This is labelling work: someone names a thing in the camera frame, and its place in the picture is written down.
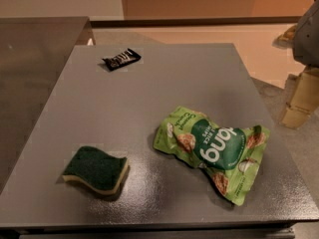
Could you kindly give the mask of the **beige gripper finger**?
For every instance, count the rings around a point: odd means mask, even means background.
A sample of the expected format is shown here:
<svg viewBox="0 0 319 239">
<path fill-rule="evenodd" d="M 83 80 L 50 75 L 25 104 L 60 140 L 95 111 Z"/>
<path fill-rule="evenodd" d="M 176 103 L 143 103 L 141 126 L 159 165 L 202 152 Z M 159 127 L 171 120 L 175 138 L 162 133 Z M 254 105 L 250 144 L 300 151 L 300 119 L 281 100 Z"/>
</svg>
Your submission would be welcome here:
<svg viewBox="0 0 319 239">
<path fill-rule="evenodd" d="M 319 69 L 307 66 L 298 76 L 290 74 L 284 93 L 280 122 L 288 128 L 299 128 L 319 108 Z"/>
</svg>

